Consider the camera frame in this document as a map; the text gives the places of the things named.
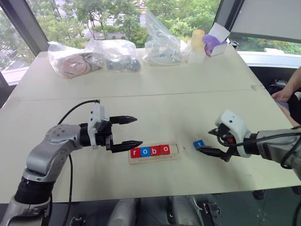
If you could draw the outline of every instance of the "person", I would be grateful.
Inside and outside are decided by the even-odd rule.
[[[299,88],[301,88],[301,67],[294,72],[283,90],[272,95],[273,98],[288,103],[290,111],[282,106],[279,107],[293,126],[301,124],[301,100],[293,95]]]

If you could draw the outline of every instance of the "plastic bag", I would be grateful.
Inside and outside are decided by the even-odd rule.
[[[101,54],[54,41],[49,42],[48,56],[54,71],[68,79],[100,69],[99,65],[104,61]]]
[[[179,65],[187,58],[187,44],[172,35],[168,29],[148,10],[146,27],[149,36],[145,43],[144,60],[150,65]]]
[[[108,70],[135,72],[141,68],[136,45],[127,40],[90,40],[85,50],[102,54],[105,61],[99,66]]]

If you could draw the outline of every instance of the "table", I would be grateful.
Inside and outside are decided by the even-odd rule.
[[[2,181],[5,181],[0,194],[1,203],[9,202],[16,191],[27,155],[43,140],[47,130],[57,124],[71,107],[91,98],[101,98],[102,104],[109,108],[112,116],[131,115],[138,118],[137,122],[128,125],[113,126],[115,143],[130,139],[143,140],[145,144],[176,142],[180,147],[180,159],[130,165],[128,152],[112,154],[103,147],[96,150],[86,147],[75,151],[72,153],[72,200],[75,202],[222,193],[300,185],[293,171],[282,169],[279,164],[264,160],[260,156],[252,156],[249,159],[233,157],[227,163],[198,153],[193,147],[192,142],[199,139],[203,139],[207,145],[220,147],[216,138],[207,132],[215,127],[215,119],[225,109],[231,109],[240,115],[253,132],[291,127],[268,92],[262,89],[232,47],[227,47],[224,56],[206,59],[209,64],[222,65],[219,76],[224,82],[223,86],[216,81],[216,68],[212,69],[214,73],[211,73],[211,68],[206,66],[143,66],[148,68],[146,74],[143,71],[135,75],[99,74],[98,76],[108,81],[111,88],[106,89],[105,85],[101,85],[103,89],[96,89],[95,86],[88,89],[81,85],[84,90],[82,92],[76,92],[80,84],[77,79],[62,80],[50,70],[41,75],[47,78],[46,84],[41,84],[44,90],[38,87],[36,80],[41,80],[37,71],[47,65],[45,53],[40,55],[7,104],[0,110],[0,170],[3,172]],[[235,70],[231,70],[235,71],[234,75],[225,70],[229,65],[221,62],[225,60],[231,65],[237,65]],[[191,73],[176,73],[185,71],[184,68]],[[173,77],[170,74],[163,73],[162,76],[158,76],[153,73],[161,70],[167,72],[168,69],[174,73]],[[93,84],[89,81],[89,76],[91,80],[100,79],[96,74],[88,74],[78,79]],[[119,90],[117,88],[122,86],[118,78],[124,82],[125,78],[129,78],[134,85],[126,83],[128,87]],[[147,88],[147,82],[150,82],[154,89]],[[202,89],[197,90],[197,85],[194,84],[197,82]],[[85,105],[78,108],[65,122],[86,122],[91,107]],[[69,173],[69,163],[66,162],[53,190],[55,202],[68,200]]]

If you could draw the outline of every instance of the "window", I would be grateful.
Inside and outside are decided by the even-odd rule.
[[[239,46],[238,51],[256,51],[256,52],[271,52],[276,54],[297,54],[301,55],[301,44],[294,42],[268,40],[245,37],[241,35],[231,34],[230,40],[237,41]]]
[[[0,71],[13,85],[24,75],[34,55],[0,8]]]
[[[27,0],[49,41],[84,48],[89,39],[127,39],[144,48],[145,12],[187,41],[208,32],[220,0]]]

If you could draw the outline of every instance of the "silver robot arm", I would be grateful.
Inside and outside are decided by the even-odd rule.
[[[136,121],[131,116],[106,117],[104,108],[95,103],[88,123],[60,124],[51,128],[44,140],[29,154],[26,169],[16,194],[11,198],[0,226],[47,225],[50,195],[63,165],[72,151],[84,146],[105,146],[112,153],[137,147],[141,141],[124,141],[114,145],[112,124]]]
[[[219,143],[229,149],[225,153],[218,148],[201,146],[198,151],[224,161],[229,161],[233,155],[245,158],[252,154],[261,155],[280,163],[285,169],[293,169],[301,180],[301,129],[262,130],[254,134],[230,110],[221,114],[215,124],[217,128],[209,134],[217,136]]]

